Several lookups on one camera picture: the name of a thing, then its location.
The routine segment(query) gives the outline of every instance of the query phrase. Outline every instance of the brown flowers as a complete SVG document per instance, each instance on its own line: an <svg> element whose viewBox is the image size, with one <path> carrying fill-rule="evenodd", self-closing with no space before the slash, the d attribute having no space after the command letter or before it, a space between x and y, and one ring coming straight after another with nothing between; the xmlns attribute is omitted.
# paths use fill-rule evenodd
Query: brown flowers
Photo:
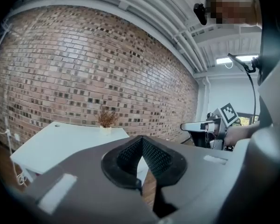
<svg viewBox="0 0 280 224"><path fill-rule="evenodd" d="M99 115L97 116L97 121L102 127L109 128L119 119L116 111L109 112L109 109L103 105L101 105L100 109L101 110Z"/></svg>

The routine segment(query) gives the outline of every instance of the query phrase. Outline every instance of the white cable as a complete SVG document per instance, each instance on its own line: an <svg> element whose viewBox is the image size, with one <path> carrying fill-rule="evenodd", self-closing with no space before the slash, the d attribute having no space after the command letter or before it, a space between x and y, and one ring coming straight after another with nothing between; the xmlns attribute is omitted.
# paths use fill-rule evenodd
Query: white cable
<svg viewBox="0 0 280 224"><path fill-rule="evenodd" d="M227 67L226 65L225 65L225 67L228 68L228 69L231 69L231 68L233 67L233 63L232 63L232 66L231 66L231 67Z"/></svg>
<svg viewBox="0 0 280 224"><path fill-rule="evenodd" d="M11 136L11 133L10 133L10 130L7 129L4 133L1 133L0 134L6 134L7 136L7 141L8 141L8 147L9 147L9 153L10 155L13 154L12 150L11 150L11 142L10 142L10 136ZM27 178L24 176L23 172L21 172L19 175L17 174L17 171L15 170L15 165L14 165L14 162L11 160L12 164L13 164L13 169L14 169L14 175L16 176L16 180L17 180L17 183L18 185L24 185L25 187L27 186L25 184L25 181L27 180Z"/></svg>

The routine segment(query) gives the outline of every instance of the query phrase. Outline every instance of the person's hand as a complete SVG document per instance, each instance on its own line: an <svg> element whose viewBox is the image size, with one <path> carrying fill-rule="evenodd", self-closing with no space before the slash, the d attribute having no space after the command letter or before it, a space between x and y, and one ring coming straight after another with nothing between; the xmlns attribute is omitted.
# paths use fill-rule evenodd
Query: person's hand
<svg viewBox="0 0 280 224"><path fill-rule="evenodd" d="M235 146L239 140L250 138L250 126L229 127L225 137L225 146Z"/></svg>

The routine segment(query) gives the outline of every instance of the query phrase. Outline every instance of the person's arm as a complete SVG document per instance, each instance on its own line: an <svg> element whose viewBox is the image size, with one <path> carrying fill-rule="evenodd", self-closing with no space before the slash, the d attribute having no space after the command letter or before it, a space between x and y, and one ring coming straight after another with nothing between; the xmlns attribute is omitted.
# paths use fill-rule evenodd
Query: person's arm
<svg viewBox="0 0 280 224"><path fill-rule="evenodd" d="M250 139L260 129L260 122L249 126L230 127L225 137L225 146L235 146L239 140Z"/></svg>

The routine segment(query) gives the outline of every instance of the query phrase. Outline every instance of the plant pot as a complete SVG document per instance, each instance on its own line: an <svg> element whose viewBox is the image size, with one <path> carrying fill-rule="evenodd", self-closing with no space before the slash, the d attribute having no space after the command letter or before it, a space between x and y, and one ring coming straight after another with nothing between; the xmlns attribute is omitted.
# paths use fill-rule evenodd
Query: plant pot
<svg viewBox="0 0 280 224"><path fill-rule="evenodd" d="M104 127L100 126L100 134L102 134L102 135L110 135L111 131L112 131L112 127L104 128Z"/></svg>

